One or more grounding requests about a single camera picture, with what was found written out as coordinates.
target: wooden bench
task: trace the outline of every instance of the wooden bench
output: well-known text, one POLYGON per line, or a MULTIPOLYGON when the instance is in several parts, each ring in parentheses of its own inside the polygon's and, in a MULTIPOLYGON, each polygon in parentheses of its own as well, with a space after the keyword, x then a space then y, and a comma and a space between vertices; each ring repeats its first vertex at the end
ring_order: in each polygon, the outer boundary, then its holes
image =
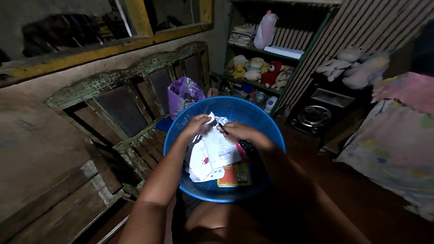
POLYGON ((45 104, 92 139, 125 192, 138 196, 163 157, 169 117, 167 86, 182 76, 210 88, 205 42, 155 53, 126 69, 102 72, 64 87, 45 104))

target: shelf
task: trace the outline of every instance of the shelf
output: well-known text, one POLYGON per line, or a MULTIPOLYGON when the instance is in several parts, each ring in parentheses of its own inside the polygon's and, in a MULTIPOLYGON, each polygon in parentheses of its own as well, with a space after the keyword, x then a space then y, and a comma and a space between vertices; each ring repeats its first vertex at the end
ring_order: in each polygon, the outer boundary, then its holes
POLYGON ((230 75, 228 73, 225 73, 223 76, 225 76, 223 79, 227 79, 227 80, 230 80, 230 81, 235 82, 235 83, 241 84, 241 83, 245 82, 245 83, 251 84, 252 86, 255 86, 257 88, 261 88, 262 90, 277 94, 279 96, 281 96, 283 94, 283 88, 284 87, 281 87, 280 90, 276 91, 276 89, 274 89, 274 88, 266 88, 264 84, 261 84, 257 81, 249 81, 249 80, 246 80, 243 78, 235 79, 232 77, 232 75, 230 75))
POLYGON ((227 43, 227 44, 228 44, 228 46, 233 46, 233 47, 237 47, 237 48, 242 48, 242 49, 250 50, 250 51, 253 51, 253 52, 257 52, 257 53, 263 53, 263 54, 267 54, 267 55, 270 55, 270 56, 279 57, 279 58, 281 58, 281 59, 289 59, 289 60, 293 60, 293 61, 297 61, 297 62, 300 61, 299 59, 294 59, 294 58, 287 57, 287 56, 283 56, 283 55, 280 55, 280 54, 270 53, 270 52, 265 51, 265 50, 257 49, 257 48, 256 48, 255 46, 253 46, 253 45, 250 45, 250 46, 239 46, 239 45, 232 44, 232 43, 227 43))

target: blue plastic basket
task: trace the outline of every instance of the blue plastic basket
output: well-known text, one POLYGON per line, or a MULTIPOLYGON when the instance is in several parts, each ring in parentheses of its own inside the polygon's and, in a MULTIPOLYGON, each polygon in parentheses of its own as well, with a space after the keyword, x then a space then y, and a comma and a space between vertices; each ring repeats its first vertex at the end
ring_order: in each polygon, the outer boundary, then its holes
MULTIPOLYGON (((164 155, 190 119, 198 114, 213 112, 216 116, 226 117, 229 122, 238 121, 264 133, 274 144, 285 152, 285 142, 273 119, 255 104, 232 96, 217 96, 203 99, 182 111, 170 127, 164 142, 164 155)), ((270 186, 270 179, 263 165, 250 167, 252 186, 220 188, 217 180, 194 183, 182 168, 180 189, 185 193, 205 201, 234 202, 252 197, 270 186)))

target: blue cloth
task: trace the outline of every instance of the blue cloth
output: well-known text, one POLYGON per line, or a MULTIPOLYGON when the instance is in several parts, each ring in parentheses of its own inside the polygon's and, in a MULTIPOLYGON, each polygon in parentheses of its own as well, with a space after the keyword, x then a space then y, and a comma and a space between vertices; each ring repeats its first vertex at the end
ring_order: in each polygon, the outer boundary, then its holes
POLYGON ((155 125, 155 128, 157 130, 161 130, 161 131, 168 131, 170 126, 172 125, 173 120, 169 117, 169 118, 164 118, 160 121, 157 122, 157 124, 155 125))

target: yellow wooden beam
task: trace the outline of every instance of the yellow wooden beam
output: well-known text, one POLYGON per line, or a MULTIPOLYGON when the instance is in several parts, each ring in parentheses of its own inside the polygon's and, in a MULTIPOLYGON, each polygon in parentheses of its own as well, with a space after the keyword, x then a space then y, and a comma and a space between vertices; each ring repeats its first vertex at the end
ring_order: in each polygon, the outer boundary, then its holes
POLYGON ((213 0, 199 0, 201 22, 213 22, 213 0))
POLYGON ((143 0, 125 0, 132 25, 139 36, 153 36, 143 0))
POLYGON ((145 48, 157 43, 174 40, 184 36, 193 35, 212 28, 209 23, 197 23, 187 26, 176 27, 168 30, 158 31, 154 36, 144 37, 133 40, 129 43, 121 43, 113 46, 100 47, 95 50, 73 54, 70 56, 53 58, 43 63, 35 65, 20 65, 17 67, 4 68, 2 74, 11 76, 4 81, 0 81, 0 88, 18 84, 29 78, 38 77, 54 71, 66 69, 72 66, 81 65, 94 60, 107 58, 120 53, 129 52, 136 49, 145 48))

